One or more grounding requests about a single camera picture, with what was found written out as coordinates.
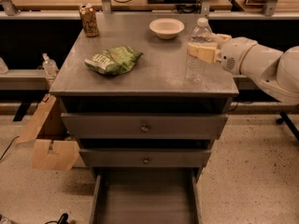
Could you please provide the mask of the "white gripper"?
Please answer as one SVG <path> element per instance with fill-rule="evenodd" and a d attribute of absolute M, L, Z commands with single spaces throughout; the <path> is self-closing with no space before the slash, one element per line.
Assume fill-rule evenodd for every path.
<path fill-rule="evenodd" d="M 187 52 L 205 63 L 215 63 L 221 56 L 221 67 L 225 71 L 245 75 L 245 59 L 257 41 L 246 37 L 231 38 L 230 35 L 214 34 L 212 39 L 216 43 L 189 43 Z"/>

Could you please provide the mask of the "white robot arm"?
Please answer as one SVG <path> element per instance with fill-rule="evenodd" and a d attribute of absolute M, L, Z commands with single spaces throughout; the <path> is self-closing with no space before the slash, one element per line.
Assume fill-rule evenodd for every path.
<path fill-rule="evenodd" d="M 246 37 L 209 35 L 189 41 L 187 53 L 207 64 L 219 63 L 233 75 L 243 75 L 276 100 L 299 104 L 299 47 L 283 52 Z"/>

